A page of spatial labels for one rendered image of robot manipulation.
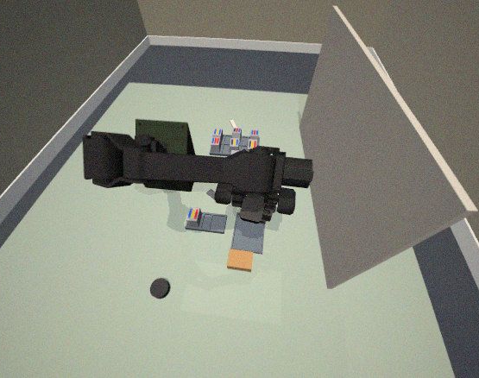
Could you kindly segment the grey flat panel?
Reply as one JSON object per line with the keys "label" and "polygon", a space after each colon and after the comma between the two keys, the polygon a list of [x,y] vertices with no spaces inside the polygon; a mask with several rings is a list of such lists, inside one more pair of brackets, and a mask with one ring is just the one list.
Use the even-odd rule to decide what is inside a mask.
{"label": "grey flat panel", "polygon": [[332,289],[478,210],[337,6],[322,44],[299,129]]}

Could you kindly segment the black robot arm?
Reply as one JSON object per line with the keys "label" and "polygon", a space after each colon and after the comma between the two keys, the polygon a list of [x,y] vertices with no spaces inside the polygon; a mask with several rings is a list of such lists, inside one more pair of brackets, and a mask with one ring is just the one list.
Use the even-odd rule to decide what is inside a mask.
{"label": "black robot arm", "polygon": [[[281,186],[308,188],[310,159],[286,157],[280,148],[256,146],[228,157],[167,153],[167,144],[149,134],[91,131],[83,135],[84,179],[105,188],[151,180],[230,184],[243,192],[240,218],[254,224],[271,220],[268,195]],[[273,154],[273,155],[271,155]]]}

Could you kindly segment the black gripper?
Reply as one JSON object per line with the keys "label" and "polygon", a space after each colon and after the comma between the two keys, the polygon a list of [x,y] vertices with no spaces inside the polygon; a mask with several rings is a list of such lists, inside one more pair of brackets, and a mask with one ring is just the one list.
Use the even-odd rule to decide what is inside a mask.
{"label": "black gripper", "polygon": [[[241,208],[243,203],[243,192],[240,192],[230,184],[217,184],[217,189],[214,197],[217,203],[224,205],[230,204],[231,195],[232,206]],[[282,187],[279,195],[278,193],[268,195],[268,204],[269,207],[272,207],[274,209],[273,213],[275,212],[276,205],[278,202],[277,211],[280,214],[292,215],[295,209],[295,199],[296,192],[294,191],[294,189]]]}

